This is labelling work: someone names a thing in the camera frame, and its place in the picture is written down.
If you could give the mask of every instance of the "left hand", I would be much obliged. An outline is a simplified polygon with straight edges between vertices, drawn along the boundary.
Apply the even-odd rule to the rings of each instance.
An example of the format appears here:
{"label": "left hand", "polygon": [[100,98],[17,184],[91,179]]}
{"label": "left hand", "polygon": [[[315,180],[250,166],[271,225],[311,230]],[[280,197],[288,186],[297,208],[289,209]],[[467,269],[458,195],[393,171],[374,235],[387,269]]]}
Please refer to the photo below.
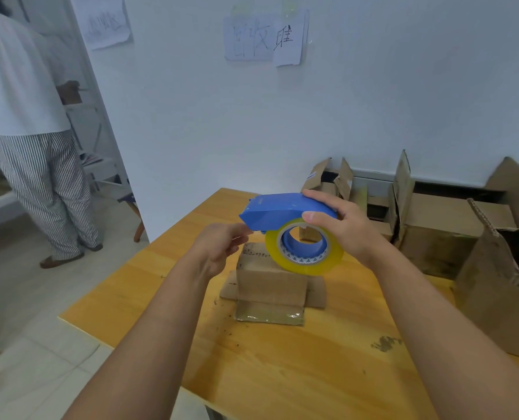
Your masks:
{"label": "left hand", "polygon": [[235,254],[252,233],[243,223],[211,224],[197,236],[187,254],[197,259],[202,275],[210,280],[224,270],[227,258]]}

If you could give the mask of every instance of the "right arm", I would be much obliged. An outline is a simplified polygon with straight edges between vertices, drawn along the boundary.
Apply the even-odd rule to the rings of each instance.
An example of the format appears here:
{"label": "right arm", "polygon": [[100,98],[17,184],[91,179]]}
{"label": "right arm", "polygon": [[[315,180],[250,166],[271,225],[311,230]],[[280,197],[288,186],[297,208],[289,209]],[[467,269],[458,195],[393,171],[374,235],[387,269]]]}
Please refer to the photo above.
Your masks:
{"label": "right arm", "polygon": [[305,190],[342,220],[305,212],[373,270],[392,317],[438,413],[446,420],[519,419],[519,367],[370,224],[354,203]]}

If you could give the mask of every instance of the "striped pants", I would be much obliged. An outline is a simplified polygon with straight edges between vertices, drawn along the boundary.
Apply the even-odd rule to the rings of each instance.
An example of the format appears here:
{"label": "striped pants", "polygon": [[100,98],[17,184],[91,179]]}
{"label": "striped pants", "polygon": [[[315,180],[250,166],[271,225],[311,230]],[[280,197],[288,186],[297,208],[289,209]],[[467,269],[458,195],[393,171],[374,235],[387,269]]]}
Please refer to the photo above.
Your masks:
{"label": "striped pants", "polygon": [[0,135],[0,168],[18,201],[46,235],[55,260],[100,243],[90,187],[71,131]]}

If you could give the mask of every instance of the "yellow tape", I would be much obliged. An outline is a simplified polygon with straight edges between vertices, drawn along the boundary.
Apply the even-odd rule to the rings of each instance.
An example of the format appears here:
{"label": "yellow tape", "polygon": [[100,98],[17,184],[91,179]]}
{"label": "yellow tape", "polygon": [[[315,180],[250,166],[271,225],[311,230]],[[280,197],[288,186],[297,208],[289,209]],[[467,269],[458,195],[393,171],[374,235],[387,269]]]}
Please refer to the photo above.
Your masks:
{"label": "yellow tape", "polygon": [[283,225],[278,230],[271,230],[265,233],[265,246],[267,251],[271,255],[271,258],[275,262],[277,262],[281,267],[286,269],[287,271],[291,271],[291,273],[297,274],[305,274],[305,275],[323,275],[333,267],[338,265],[341,262],[341,258],[343,257],[343,249],[340,244],[337,242],[337,239],[333,234],[328,232],[326,229],[322,229],[324,231],[326,241],[328,244],[328,253],[324,259],[316,262],[315,264],[298,264],[296,262],[291,261],[287,256],[285,256],[280,250],[280,231],[283,228],[288,228],[289,225],[294,223],[303,223],[304,220],[302,218],[293,219],[289,221],[287,224]]}

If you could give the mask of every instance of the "table top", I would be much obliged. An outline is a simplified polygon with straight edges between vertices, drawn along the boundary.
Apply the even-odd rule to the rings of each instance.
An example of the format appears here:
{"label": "table top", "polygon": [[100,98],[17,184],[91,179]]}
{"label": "table top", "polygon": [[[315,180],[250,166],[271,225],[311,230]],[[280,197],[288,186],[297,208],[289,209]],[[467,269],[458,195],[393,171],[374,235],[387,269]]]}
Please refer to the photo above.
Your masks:
{"label": "table top", "polygon": [[[60,317],[117,346],[200,230],[237,221],[253,196],[217,191]],[[303,327],[242,323],[219,298],[237,259],[208,286],[184,388],[246,420],[436,417],[405,346],[389,339],[400,335],[370,270],[346,254],[325,276],[327,308],[306,308]],[[451,281],[429,279],[453,302]]]}

